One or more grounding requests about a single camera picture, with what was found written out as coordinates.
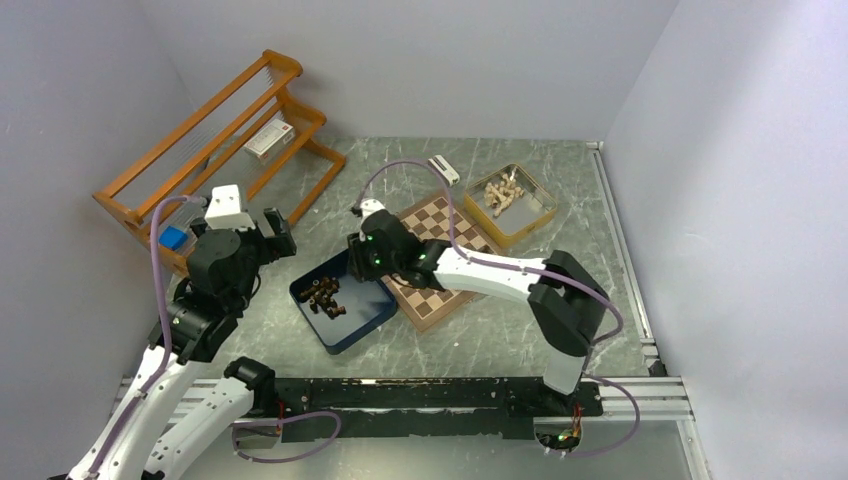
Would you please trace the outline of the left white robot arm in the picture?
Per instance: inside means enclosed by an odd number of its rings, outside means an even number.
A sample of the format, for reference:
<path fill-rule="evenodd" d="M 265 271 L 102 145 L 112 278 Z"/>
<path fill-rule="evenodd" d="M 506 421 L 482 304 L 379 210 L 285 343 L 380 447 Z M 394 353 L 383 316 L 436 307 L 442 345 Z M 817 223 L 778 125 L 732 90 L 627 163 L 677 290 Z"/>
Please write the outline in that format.
<path fill-rule="evenodd" d="M 231 361 L 201 405 L 171 425 L 172 414 L 234 332 L 261 284 L 262 266 L 295 255 L 289 224 L 275 208 L 266 236 L 247 212 L 237 223 L 208 210 L 188 274 L 175 287 L 149 336 L 141 364 L 94 444 L 69 479 L 178 479 L 235 420 L 278 405 L 275 371 L 257 360 Z"/>

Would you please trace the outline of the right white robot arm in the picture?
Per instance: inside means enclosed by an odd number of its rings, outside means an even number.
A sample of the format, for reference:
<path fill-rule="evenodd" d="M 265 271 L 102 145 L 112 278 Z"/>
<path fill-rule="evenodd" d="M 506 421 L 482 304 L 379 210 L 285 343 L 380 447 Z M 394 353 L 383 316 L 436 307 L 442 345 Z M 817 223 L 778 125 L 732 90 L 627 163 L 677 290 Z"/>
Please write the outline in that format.
<path fill-rule="evenodd" d="M 526 304 L 552 352 L 539 391 L 542 406 L 562 414 L 578 399 L 578 383 L 605 313 L 601 287 L 570 254 L 519 259 L 420 240 L 385 209 L 364 215 L 347 237 L 348 271 L 359 282 L 397 276 L 418 290 L 458 290 Z"/>

